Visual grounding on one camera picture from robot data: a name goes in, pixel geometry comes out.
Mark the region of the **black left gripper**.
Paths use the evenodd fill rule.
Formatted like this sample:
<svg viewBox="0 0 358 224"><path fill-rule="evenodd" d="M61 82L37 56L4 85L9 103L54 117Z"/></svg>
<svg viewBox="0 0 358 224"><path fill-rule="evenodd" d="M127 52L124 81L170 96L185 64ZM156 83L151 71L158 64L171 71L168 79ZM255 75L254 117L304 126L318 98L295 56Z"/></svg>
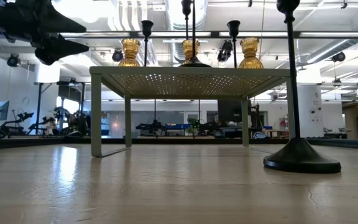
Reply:
<svg viewBox="0 0 358 224"><path fill-rule="evenodd" d="M84 33L86 27L58 12L51 0L42 0L40 26L45 32ZM0 37L8 42L16 40L40 42L42 34L37 21L29 8L16 3L0 0ZM46 43L37 47L35 56L45 65L52 65L61 58L89 51L87 45L66 40L63 36L49 38Z"/></svg>

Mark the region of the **amber ribbed glass candle holder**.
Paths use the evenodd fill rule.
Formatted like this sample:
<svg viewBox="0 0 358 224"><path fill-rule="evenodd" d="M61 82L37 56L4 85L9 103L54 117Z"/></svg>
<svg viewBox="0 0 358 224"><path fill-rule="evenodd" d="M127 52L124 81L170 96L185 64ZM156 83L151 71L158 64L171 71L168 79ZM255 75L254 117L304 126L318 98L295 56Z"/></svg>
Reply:
<svg viewBox="0 0 358 224"><path fill-rule="evenodd" d="M124 58L119 62L119 67L139 67L136 57L139 51L140 42L137 39L122 39Z"/></svg>
<svg viewBox="0 0 358 224"><path fill-rule="evenodd" d="M256 56L259 39L256 37L248 37L242 39L240 44L242 47L242 53L244 54L244 59L238 65L238 68L264 69L262 62Z"/></svg>
<svg viewBox="0 0 358 224"><path fill-rule="evenodd" d="M190 64L190 67L198 67L199 62L193 62L193 41L184 40L182 42L183 53L185 55L185 61L181 64L181 67L184 67Z"/></svg>

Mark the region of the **black cup-topped candlestick holder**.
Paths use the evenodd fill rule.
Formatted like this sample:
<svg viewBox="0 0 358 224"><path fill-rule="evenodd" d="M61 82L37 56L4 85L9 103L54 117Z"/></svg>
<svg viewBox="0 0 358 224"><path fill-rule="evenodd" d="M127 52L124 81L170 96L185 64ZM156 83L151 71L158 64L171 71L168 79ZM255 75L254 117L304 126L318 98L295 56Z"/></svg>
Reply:
<svg viewBox="0 0 358 224"><path fill-rule="evenodd" d="M144 36L144 66L147 66L147 49L148 49L148 42L149 37L152 34L152 27L154 23L149 20L143 20L141 21L142 24L142 34Z"/></svg>
<svg viewBox="0 0 358 224"><path fill-rule="evenodd" d="M229 28L229 36L232 40L233 47L233 57L234 57L234 67L237 67L237 50L236 50L236 38L239 35L239 26L241 22L238 20L232 20L227 23L227 27Z"/></svg>

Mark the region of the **black hanging display panel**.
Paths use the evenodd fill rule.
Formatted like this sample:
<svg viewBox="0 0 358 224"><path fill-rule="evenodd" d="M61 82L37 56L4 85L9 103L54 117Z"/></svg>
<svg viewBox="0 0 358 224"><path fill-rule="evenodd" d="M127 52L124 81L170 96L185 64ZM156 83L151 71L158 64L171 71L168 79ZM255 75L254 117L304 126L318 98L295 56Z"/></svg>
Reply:
<svg viewBox="0 0 358 224"><path fill-rule="evenodd" d="M59 85L58 96L64 99L82 102L83 101L83 90L85 85Z"/></svg>

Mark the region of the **pale green perforated metal shelf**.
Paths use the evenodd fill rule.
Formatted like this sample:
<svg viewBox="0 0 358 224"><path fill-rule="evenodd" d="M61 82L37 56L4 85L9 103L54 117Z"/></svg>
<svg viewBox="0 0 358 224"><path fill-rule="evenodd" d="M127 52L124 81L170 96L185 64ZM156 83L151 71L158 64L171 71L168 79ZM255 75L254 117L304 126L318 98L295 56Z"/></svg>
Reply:
<svg viewBox="0 0 358 224"><path fill-rule="evenodd" d="M91 154L102 157L101 87L124 99L125 148L132 146L131 100L239 100L242 145L249 146L248 99L282 83L296 87L285 69L213 67L91 67Z"/></svg>

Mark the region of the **black background robot station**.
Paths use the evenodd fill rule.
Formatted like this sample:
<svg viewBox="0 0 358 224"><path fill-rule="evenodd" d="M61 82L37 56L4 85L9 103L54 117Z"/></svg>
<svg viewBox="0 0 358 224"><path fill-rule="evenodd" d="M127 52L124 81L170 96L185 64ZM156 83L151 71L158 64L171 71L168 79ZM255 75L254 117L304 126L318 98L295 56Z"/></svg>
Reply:
<svg viewBox="0 0 358 224"><path fill-rule="evenodd" d="M165 126L157 120L153 120L150 124L140 123L135 127L137 130L147 131L148 135L161 136L165 132Z"/></svg>

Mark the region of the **large black screen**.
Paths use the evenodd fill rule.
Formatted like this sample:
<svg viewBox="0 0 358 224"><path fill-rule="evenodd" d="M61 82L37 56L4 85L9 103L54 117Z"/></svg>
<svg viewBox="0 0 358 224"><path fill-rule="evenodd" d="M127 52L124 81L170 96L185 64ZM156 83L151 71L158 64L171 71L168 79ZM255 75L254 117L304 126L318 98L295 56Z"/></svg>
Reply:
<svg viewBox="0 0 358 224"><path fill-rule="evenodd" d="M218 100L218 118L224 122L241 122L241 100Z"/></svg>

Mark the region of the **white round column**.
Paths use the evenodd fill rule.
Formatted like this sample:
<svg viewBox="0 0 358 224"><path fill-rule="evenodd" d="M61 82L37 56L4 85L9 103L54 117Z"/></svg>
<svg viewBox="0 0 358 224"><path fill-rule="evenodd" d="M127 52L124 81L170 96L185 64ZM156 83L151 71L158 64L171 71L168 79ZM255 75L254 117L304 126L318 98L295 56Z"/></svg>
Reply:
<svg viewBox="0 0 358 224"><path fill-rule="evenodd" d="M315 85L298 86L300 114L300 134L303 138L324 136L321 87Z"/></svg>

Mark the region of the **silver ceiling air duct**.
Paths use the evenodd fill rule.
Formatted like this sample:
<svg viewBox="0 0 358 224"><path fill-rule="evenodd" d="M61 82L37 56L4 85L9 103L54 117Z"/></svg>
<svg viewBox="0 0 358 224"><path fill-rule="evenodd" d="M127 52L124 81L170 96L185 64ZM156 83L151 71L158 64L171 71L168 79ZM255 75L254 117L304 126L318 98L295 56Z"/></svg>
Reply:
<svg viewBox="0 0 358 224"><path fill-rule="evenodd" d="M185 15L181 0L165 0L167 24L170 30L185 30ZM196 0L196 30L203 30L206 24L208 0Z"/></svg>

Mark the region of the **black overhead frame bar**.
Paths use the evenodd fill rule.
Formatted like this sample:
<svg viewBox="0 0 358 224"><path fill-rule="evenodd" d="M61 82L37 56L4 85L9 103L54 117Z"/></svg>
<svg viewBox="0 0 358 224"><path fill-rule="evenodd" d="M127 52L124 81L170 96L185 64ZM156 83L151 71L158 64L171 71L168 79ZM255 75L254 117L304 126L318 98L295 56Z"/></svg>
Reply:
<svg viewBox="0 0 358 224"><path fill-rule="evenodd" d="M61 33L66 39L123 39L126 37L142 39L144 35L139 31L89 31L84 33ZM315 31L294 31L295 39L358 39L358 32L315 32ZM153 31L152 39L184 39L185 31ZM287 39L286 32L281 31L247 31L240 32L238 38L258 37L263 39ZM229 32L223 31L196 31L196 38L200 39L228 39Z"/></svg>

